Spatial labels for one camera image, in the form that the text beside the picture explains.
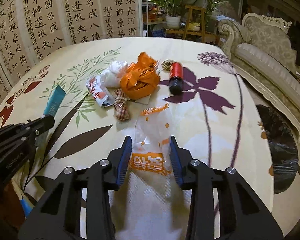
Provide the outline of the teal white tube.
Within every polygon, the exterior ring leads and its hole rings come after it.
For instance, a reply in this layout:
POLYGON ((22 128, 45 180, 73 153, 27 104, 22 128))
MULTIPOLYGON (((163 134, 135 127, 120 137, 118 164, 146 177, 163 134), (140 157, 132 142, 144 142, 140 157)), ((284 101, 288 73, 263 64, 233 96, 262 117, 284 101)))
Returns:
POLYGON ((65 91, 60 85, 57 85, 54 92, 50 96, 47 106, 44 109, 43 116, 53 116, 55 117, 63 99, 65 98, 65 91))

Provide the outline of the clear orange printed plastic bag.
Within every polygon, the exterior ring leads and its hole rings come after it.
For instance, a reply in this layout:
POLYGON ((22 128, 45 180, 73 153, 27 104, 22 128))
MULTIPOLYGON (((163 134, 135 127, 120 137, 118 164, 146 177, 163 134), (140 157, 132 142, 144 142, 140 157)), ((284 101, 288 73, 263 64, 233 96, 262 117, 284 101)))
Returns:
POLYGON ((173 122, 169 106, 166 103, 141 111, 134 128, 129 162, 132 169, 163 176, 172 173, 169 154, 173 122))

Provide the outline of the small gold patterned object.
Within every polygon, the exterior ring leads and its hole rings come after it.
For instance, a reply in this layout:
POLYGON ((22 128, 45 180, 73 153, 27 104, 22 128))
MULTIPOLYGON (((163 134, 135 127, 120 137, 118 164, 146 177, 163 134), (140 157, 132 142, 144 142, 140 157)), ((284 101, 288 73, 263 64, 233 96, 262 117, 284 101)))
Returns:
POLYGON ((166 72, 170 72, 172 64, 175 63, 173 60, 165 60, 162 62, 162 69, 166 72))

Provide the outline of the black trash bag bin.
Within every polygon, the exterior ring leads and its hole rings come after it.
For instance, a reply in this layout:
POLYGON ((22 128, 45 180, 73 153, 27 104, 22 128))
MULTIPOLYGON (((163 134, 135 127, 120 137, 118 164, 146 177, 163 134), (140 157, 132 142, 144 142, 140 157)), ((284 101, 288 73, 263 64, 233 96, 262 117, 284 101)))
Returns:
POLYGON ((268 140, 274 176, 274 193, 286 191, 294 181, 298 169, 298 149, 293 133, 285 119, 274 109, 256 106, 262 121, 262 127, 268 140))

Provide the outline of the red white paper wrapper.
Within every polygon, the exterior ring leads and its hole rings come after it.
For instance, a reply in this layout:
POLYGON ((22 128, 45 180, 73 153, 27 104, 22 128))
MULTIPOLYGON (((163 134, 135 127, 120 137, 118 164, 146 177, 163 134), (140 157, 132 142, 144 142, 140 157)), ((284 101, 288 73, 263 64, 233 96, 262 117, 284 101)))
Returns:
POLYGON ((99 75, 90 77, 86 82, 89 93, 100 107, 106 108, 114 104, 114 98, 101 81, 99 75))

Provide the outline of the floral cream tablecloth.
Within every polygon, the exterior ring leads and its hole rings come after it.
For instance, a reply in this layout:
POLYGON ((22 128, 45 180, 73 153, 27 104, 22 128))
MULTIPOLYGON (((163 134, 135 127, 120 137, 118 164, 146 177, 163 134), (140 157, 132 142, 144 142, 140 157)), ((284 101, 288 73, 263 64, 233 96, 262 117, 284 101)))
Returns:
POLYGON ((190 41, 131 37, 68 46, 43 59, 0 105, 2 127, 42 116, 56 86, 66 93, 34 165, 24 166, 15 183, 39 200, 64 168, 89 168, 130 136, 151 150, 133 154, 123 186, 109 194, 116 239, 184 239, 191 192, 179 189, 171 174, 149 170, 151 165, 162 166, 161 147, 173 135, 180 147, 207 165, 234 167, 272 209, 270 150, 253 98, 228 67, 203 64, 198 56, 205 52, 221 50, 190 41), (156 90, 148 98, 128 102, 130 119, 121 122, 113 107, 97 104, 86 83, 112 62, 133 63, 143 52, 158 62, 179 62, 184 92, 172 96, 169 74, 160 71, 156 90))

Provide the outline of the white crumpled plastic bag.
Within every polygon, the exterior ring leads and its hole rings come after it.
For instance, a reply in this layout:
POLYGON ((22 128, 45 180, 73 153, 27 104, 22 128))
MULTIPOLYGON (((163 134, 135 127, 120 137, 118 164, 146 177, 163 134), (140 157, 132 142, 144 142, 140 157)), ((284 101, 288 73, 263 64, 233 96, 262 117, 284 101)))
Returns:
POLYGON ((119 88, 122 77, 128 68, 126 61, 113 61, 109 67, 100 74, 101 83, 110 88, 119 88))

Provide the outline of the calligraphy folding screen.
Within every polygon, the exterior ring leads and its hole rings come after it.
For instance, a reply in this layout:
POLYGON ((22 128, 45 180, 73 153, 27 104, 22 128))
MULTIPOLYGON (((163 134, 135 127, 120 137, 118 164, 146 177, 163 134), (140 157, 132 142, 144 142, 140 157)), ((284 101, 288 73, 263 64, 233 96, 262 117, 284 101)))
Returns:
POLYGON ((59 48, 142 35, 141 0, 1 0, 0 104, 59 48))

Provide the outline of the orange crumpled plastic bag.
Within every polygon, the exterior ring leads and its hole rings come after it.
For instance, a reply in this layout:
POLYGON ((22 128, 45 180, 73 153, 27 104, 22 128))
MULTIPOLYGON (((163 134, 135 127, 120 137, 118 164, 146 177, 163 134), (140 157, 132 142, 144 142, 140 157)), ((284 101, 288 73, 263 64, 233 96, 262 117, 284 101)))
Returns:
POLYGON ((137 63, 132 62, 120 80, 123 92, 132 100, 151 95, 160 81, 157 66, 158 61, 141 52, 137 63))

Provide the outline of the red black bottle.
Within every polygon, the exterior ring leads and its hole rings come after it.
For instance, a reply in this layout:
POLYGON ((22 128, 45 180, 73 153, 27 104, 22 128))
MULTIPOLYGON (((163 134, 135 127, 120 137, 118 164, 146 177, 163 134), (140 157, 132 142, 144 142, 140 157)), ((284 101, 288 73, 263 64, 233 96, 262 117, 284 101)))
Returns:
POLYGON ((170 79, 169 79, 170 93, 179 95, 183 91, 183 67, 179 62, 171 64, 170 79))

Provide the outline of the ornate white grey sofa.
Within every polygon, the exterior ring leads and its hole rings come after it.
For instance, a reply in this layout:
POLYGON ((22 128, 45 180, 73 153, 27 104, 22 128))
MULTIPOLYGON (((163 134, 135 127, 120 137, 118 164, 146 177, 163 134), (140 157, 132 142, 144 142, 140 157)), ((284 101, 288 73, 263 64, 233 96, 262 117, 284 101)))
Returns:
POLYGON ((218 23, 222 51, 249 84, 286 116, 300 142, 300 65, 287 35, 291 22, 246 14, 218 23))

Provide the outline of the metal storage shelf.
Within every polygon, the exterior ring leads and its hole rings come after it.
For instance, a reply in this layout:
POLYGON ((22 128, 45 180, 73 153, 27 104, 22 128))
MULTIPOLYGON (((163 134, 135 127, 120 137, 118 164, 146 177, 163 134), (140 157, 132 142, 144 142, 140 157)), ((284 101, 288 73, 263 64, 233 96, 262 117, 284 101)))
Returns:
POLYGON ((165 25, 165 15, 163 10, 151 1, 142 1, 141 5, 143 37, 148 37, 152 35, 155 25, 158 25, 159 29, 165 25))

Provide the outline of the black garment on sofa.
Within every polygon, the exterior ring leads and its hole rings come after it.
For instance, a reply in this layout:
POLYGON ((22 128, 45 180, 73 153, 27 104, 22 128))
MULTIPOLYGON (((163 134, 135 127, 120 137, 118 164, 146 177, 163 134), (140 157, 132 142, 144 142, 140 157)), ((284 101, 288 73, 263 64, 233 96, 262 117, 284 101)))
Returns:
POLYGON ((300 66, 300 22, 293 23, 288 31, 291 48, 296 50, 295 64, 300 66))

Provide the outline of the wooden plant stand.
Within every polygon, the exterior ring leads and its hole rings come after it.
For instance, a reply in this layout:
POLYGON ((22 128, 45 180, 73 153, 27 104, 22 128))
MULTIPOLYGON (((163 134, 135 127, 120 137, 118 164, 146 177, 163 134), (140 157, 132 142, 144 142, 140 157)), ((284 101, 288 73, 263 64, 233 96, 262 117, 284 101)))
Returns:
POLYGON ((203 7, 198 7, 195 5, 185 5, 185 9, 187 10, 186 22, 184 27, 180 27, 179 29, 170 29, 167 28, 165 30, 165 35, 175 35, 181 37, 183 40, 190 35, 192 37, 200 37, 202 43, 215 43, 216 34, 212 32, 206 31, 205 27, 205 13, 206 9, 203 7), (193 13, 199 13, 199 23, 193 22, 193 13))

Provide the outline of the potted green plant white pot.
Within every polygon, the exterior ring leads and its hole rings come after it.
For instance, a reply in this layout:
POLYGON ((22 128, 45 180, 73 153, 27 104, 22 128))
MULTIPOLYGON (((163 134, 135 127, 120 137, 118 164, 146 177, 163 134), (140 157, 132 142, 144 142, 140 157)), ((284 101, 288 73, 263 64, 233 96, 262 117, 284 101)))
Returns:
POLYGON ((161 8, 165 13, 165 20, 168 29, 179 29, 181 11, 185 0, 148 0, 161 8))

